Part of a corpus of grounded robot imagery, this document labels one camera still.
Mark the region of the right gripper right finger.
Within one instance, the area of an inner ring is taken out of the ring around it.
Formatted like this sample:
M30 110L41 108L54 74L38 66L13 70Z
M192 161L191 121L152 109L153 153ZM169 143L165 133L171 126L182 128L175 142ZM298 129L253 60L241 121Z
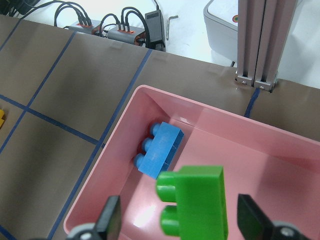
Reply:
M245 240L307 240L296 226L271 221L249 194L238 194L237 226Z

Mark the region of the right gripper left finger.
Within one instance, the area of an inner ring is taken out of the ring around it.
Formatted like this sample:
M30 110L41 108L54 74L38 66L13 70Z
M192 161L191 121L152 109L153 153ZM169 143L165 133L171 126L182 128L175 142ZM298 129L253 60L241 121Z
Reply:
M97 221L74 227L66 240L117 240L122 227L121 197L110 196Z

